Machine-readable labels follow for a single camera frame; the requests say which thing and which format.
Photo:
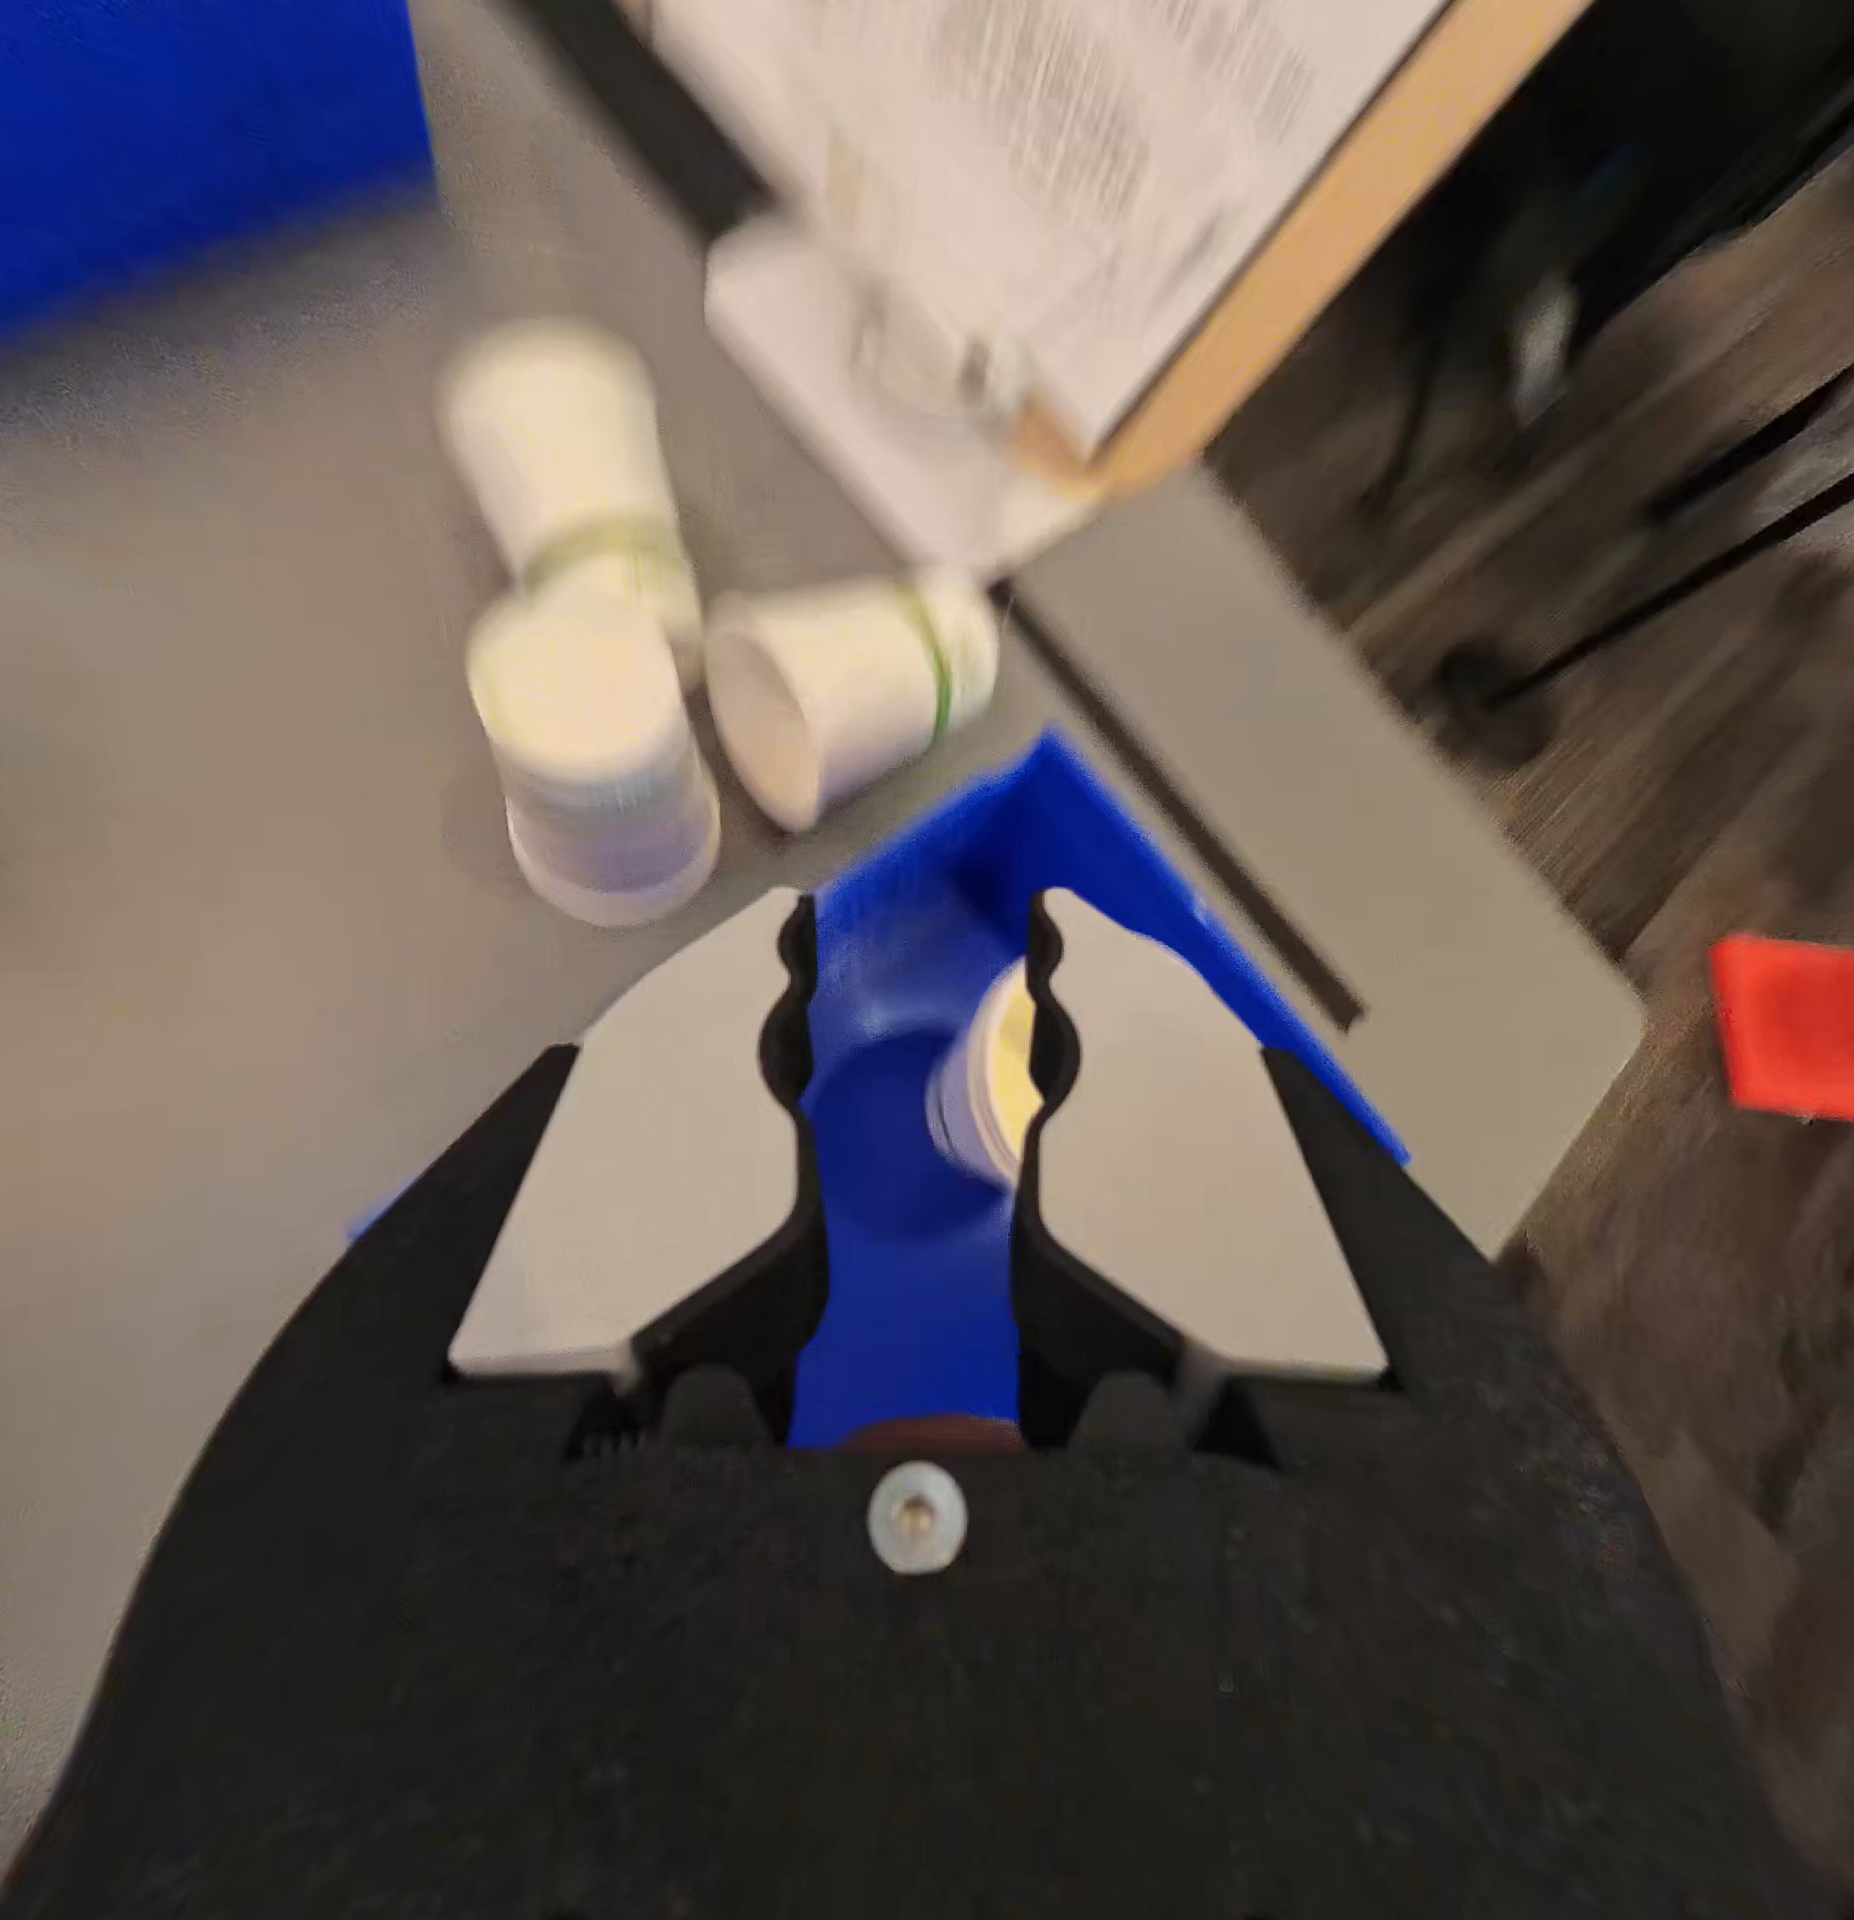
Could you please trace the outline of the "orange traffic cone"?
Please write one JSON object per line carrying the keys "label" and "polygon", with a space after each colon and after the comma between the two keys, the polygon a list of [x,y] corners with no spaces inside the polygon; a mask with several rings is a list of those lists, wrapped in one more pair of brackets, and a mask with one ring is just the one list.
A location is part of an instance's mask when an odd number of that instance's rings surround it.
{"label": "orange traffic cone", "polygon": [[1854,1123],[1854,947],[1741,934],[1707,981],[1735,1108]]}

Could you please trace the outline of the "white paper cup green band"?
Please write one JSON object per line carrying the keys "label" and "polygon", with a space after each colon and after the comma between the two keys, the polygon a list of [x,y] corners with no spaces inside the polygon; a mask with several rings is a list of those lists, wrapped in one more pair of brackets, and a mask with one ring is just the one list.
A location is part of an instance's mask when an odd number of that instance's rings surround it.
{"label": "white paper cup green band", "polygon": [[1001,1192],[1018,1187],[1042,1105],[1032,1030],[1035,1002],[1024,960],[1014,960],[985,989],[925,1091],[925,1123],[940,1158]]}
{"label": "white paper cup green band", "polygon": [[713,877],[720,801],[651,611],[511,593],[471,624],[467,694],[528,886],[594,926],[651,924]]}
{"label": "white paper cup green band", "polygon": [[590,324],[511,319],[458,349],[437,419],[514,589],[648,615],[700,689],[700,577],[641,358]]}
{"label": "white paper cup green band", "polygon": [[767,824],[810,832],[989,709],[1001,630],[945,569],[725,593],[702,636],[722,754]]}

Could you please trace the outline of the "blue plastic bin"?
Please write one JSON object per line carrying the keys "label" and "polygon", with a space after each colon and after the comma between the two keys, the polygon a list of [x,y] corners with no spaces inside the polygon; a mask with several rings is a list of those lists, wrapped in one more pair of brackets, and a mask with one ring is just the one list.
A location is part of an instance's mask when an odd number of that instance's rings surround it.
{"label": "blue plastic bin", "polygon": [[[1288,1055],[1390,1162],[1407,1161],[1402,1138],[1115,788],[1062,733],[1042,733],[811,894],[819,989],[800,1108],[819,1145],[830,1297],[799,1358],[796,1446],[833,1443],[884,1419],[1018,1408],[1013,1189],[940,1158],[925,1091],[985,989],[1024,960],[1035,896],[1060,886],[1179,950],[1265,1049]],[[449,1334],[575,1049],[551,1049],[533,1065],[533,1087],[521,1087],[526,1108],[495,1104],[357,1238],[360,1249],[388,1252],[395,1212],[443,1195],[447,1171],[474,1170],[474,1147],[499,1152],[474,1198],[495,1222],[447,1230],[447,1254],[474,1264],[467,1281],[447,1284],[458,1300]],[[447,1354],[443,1366],[454,1376]]]}
{"label": "blue plastic bin", "polygon": [[432,178],[402,3],[0,3],[0,339]]}

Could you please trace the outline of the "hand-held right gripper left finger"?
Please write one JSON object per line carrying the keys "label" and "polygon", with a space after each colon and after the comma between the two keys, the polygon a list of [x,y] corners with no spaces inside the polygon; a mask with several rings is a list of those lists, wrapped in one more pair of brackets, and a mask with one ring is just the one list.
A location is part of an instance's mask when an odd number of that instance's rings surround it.
{"label": "hand-held right gripper left finger", "polygon": [[456,1379],[598,1379],[651,1426],[737,1379],[788,1443],[830,1297],[817,901],[772,886],[627,986],[574,1053],[447,1347]]}

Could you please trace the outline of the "white instruction sheet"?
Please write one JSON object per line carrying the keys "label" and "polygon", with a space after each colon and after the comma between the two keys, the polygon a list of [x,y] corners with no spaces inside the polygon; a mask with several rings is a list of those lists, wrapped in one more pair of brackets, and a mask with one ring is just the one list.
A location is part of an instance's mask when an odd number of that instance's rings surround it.
{"label": "white instruction sheet", "polygon": [[1129,417],[1427,3],[666,3],[654,48],[857,266]]}

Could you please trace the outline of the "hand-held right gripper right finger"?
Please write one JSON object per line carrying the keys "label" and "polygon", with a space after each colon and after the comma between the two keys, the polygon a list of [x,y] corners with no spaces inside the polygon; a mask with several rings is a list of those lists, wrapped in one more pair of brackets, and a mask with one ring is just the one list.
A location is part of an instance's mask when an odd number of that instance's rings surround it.
{"label": "hand-held right gripper right finger", "polygon": [[1259,1384],[1369,1390],[1390,1358],[1269,1050],[1179,950],[1030,904],[1030,1121],[1011,1216],[1018,1426],[1064,1447],[1137,1386],[1187,1447],[1266,1447]]}

